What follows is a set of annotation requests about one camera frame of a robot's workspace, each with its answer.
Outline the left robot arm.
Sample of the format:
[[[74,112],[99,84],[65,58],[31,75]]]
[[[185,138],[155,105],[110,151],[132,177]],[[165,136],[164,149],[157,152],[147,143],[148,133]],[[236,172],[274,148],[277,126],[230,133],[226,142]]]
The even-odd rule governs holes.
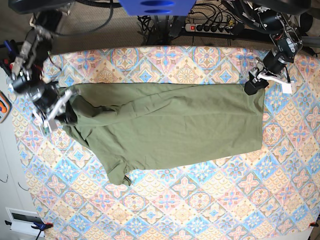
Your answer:
[[[260,6],[254,9],[254,19],[267,33],[274,47],[263,59],[256,58],[256,65],[248,72],[249,80],[244,85],[247,95],[254,95],[269,85],[270,81],[281,85],[284,94],[293,93],[293,83],[287,69],[294,63],[303,41],[296,32],[290,18],[283,13]]]

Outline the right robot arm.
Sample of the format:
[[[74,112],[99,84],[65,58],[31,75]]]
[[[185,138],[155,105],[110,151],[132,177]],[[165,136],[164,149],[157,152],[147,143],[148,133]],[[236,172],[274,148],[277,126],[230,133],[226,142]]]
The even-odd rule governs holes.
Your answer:
[[[63,13],[45,10],[33,14],[31,27],[16,55],[11,69],[11,88],[16,94],[26,96],[35,106],[43,121],[59,121],[66,124],[77,122],[69,99],[73,92],[60,92],[56,83],[43,80],[43,67],[53,46],[53,33],[58,29]]]

